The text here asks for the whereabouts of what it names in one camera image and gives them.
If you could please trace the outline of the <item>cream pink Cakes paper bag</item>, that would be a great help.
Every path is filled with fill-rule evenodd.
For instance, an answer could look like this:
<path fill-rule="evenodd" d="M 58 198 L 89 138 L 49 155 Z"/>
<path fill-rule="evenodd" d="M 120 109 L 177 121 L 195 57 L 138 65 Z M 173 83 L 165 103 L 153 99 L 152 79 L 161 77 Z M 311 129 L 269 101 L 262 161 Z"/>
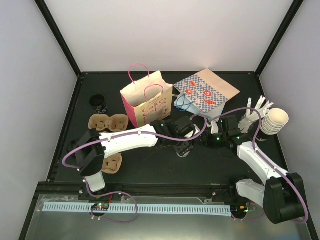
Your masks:
<path fill-rule="evenodd" d="M 135 128 L 171 115 L 173 85 L 165 82 L 161 71 L 148 72 L 147 76 L 134 80 L 120 91 L 126 114 Z"/>

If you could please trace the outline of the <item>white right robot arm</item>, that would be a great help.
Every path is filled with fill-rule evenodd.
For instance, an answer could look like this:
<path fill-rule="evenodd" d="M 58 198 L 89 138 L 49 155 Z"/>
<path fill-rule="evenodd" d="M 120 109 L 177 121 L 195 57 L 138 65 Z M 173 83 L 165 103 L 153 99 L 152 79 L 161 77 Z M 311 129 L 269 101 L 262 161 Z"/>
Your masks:
<path fill-rule="evenodd" d="M 226 147 L 245 162 L 261 183 L 244 178 L 228 187 L 228 198 L 234 202 L 242 198 L 263 208 L 273 224 L 307 220 L 309 212 L 302 177 L 275 164 L 247 134 L 241 133 L 234 115 L 211 121 L 209 130 L 201 136 L 206 147 Z"/>

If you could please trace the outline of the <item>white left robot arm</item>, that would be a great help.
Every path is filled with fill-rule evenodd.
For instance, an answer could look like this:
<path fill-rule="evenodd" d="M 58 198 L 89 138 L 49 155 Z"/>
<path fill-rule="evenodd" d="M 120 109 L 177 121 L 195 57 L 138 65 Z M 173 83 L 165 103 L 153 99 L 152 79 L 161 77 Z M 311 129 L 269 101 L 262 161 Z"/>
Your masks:
<path fill-rule="evenodd" d="M 88 130 L 74 149 L 78 171 L 89 188 L 89 193 L 97 200 L 103 199 L 108 192 L 103 177 L 104 160 L 117 154 L 155 146 L 174 147 L 181 157 L 190 151 L 189 145 L 201 136 L 202 129 L 184 116 L 178 120 L 156 120 L 142 127 L 115 133 L 99 133 Z"/>

